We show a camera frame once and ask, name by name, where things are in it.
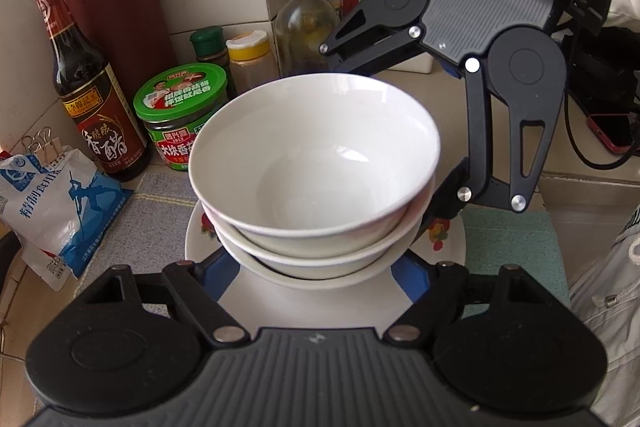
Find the white bowl pink flowers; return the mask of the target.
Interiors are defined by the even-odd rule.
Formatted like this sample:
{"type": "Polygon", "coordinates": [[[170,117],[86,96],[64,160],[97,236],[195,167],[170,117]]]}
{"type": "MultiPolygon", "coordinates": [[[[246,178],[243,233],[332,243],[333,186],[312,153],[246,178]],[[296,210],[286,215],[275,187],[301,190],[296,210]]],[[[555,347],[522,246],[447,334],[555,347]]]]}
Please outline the white bowl pink flowers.
{"type": "Polygon", "coordinates": [[[408,208],[402,214],[397,225],[387,232],[382,239],[378,239],[369,246],[357,246],[356,239],[326,239],[328,243],[322,246],[323,239],[295,239],[292,254],[279,254],[274,247],[262,247],[256,239],[249,239],[233,225],[229,225],[224,219],[215,216],[213,210],[209,210],[200,202],[204,216],[213,225],[221,239],[229,241],[246,251],[258,261],[264,262],[269,268],[281,273],[288,271],[288,267],[297,268],[322,268],[331,265],[343,265],[354,261],[373,261],[405,233],[415,225],[420,225],[423,213],[428,203],[431,202],[435,190],[435,179],[432,178],[427,186],[410,202],[408,208]]]}
{"type": "Polygon", "coordinates": [[[221,239],[221,245],[241,267],[267,282],[302,291],[329,291],[355,286],[377,277],[405,254],[418,236],[418,231],[419,225],[415,225],[373,261],[348,262],[346,267],[343,265],[331,265],[326,268],[288,267],[288,271],[283,273],[269,268],[264,262],[258,261],[242,248],[233,245],[229,239],[221,239]]]}
{"type": "Polygon", "coordinates": [[[216,217],[259,246],[369,246],[433,178],[440,136],[422,103],[374,78],[325,72],[250,90],[206,122],[189,176],[216,217]]]}

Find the grey checked table cloth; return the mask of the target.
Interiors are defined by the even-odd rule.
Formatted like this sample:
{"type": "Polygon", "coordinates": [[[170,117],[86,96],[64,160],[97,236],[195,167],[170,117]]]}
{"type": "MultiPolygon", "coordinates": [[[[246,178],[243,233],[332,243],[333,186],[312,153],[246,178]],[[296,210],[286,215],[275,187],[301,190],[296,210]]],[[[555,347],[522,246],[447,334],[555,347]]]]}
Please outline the grey checked table cloth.
{"type": "MultiPolygon", "coordinates": [[[[186,305],[222,306],[194,279],[198,262],[184,254],[196,205],[182,174],[143,178],[89,262],[74,300],[28,348],[26,374],[44,403],[79,415],[134,413],[173,397],[201,372],[212,347],[186,305]]],[[[518,217],[471,208],[446,231],[442,245],[425,233],[408,249],[428,263],[451,260],[475,273],[516,262],[567,300],[548,213],[518,217]]]]}

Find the dark vinegar bottle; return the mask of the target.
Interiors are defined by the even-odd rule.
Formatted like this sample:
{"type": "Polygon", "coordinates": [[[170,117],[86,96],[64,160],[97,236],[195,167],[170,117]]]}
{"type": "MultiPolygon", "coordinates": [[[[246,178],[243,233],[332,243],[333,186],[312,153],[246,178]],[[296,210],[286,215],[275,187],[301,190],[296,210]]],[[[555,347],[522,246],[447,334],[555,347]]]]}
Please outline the dark vinegar bottle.
{"type": "Polygon", "coordinates": [[[53,86],[106,174],[126,182],[152,153],[106,56],[80,30],[65,0],[36,0],[52,46],[53,86]]]}

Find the white blue salt bag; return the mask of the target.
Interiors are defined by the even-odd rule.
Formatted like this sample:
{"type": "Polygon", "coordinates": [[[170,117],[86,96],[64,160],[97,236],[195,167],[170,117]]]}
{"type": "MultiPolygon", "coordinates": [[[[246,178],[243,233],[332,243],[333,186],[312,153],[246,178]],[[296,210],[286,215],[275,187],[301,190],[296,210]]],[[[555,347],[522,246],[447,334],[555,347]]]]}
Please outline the white blue salt bag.
{"type": "Polygon", "coordinates": [[[32,154],[1,161],[1,221],[20,240],[26,265],[54,291],[84,274],[131,195],[76,148],[49,164],[32,154]]]}

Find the green lid sauce jar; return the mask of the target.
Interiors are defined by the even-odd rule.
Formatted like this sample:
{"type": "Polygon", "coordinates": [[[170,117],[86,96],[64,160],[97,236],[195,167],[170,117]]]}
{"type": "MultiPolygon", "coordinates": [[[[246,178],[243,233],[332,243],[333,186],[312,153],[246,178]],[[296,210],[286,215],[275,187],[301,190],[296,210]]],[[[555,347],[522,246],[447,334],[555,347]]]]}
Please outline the green lid sauce jar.
{"type": "Polygon", "coordinates": [[[228,102],[227,87],[222,67],[191,63],[161,72],[138,90],[134,110],[168,167],[188,170],[196,137],[228,102]]]}

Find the red smartphone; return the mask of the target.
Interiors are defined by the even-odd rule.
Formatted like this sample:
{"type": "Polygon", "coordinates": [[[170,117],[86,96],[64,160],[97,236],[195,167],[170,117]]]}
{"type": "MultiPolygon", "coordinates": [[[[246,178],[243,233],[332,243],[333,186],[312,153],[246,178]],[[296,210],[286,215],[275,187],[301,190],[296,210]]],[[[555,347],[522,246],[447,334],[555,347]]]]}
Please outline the red smartphone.
{"type": "Polygon", "coordinates": [[[639,117],[629,114],[594,114],[587,117],[587,126],[612,154],[624,155],[639,135],[639,117]]]}

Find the clear bottle red cap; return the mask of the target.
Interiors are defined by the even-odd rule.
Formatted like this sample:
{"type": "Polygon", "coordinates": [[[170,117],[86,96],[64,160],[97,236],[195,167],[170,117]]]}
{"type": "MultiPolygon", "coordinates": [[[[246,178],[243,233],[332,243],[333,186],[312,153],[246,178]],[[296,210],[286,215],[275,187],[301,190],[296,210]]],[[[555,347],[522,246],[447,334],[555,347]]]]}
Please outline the clear bottle red cap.
{"type": "Polygon", "coordinates": [[[273,29],[282,76],[327,72],[320,46],[339,21],[328,0],[288,0],[273,29]]]}

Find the metal binder clips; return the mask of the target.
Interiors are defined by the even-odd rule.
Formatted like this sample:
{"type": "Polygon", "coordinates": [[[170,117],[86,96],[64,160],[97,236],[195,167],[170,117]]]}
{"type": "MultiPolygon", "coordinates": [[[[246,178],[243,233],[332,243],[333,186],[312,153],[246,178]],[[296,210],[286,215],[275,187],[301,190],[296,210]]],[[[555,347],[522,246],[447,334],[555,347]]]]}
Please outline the metal binder clips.
{"type": "Polygon", "coordinates": [[[41,165],[52,165],[64,155],[64,147],[52,128],[43,127],[33,135],[25,134],[21,139],[22,147],[29,155],[35,155],[41,165]]]}

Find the yellow lid spice jar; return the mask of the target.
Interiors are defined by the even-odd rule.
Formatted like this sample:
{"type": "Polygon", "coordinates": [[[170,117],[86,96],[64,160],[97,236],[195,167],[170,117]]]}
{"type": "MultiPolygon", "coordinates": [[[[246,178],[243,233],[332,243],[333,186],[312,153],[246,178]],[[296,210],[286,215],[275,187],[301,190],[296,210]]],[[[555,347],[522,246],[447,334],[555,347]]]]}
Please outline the yellow lid spice jar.
{"type": "Polygon", "coordinates": [[[226,41],[236,91],[243,94],[280,78],[268,34],[261,29],[226,41]]]}

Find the green lid spice jar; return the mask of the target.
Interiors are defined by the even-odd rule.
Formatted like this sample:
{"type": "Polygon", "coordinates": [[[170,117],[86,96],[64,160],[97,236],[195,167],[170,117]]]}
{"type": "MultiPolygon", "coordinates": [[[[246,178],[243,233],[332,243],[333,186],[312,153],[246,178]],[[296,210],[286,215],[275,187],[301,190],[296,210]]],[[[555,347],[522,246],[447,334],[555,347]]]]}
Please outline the green lid spice jar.
{"type": "Polygon", "coordinates": [[[238,92],[232,77],[229,51],[222,28],[209,26],[194,31],[190,35],[190,43],[198,62],[218,65],[226,72],[228,98],[235,98],[238,92]]]}

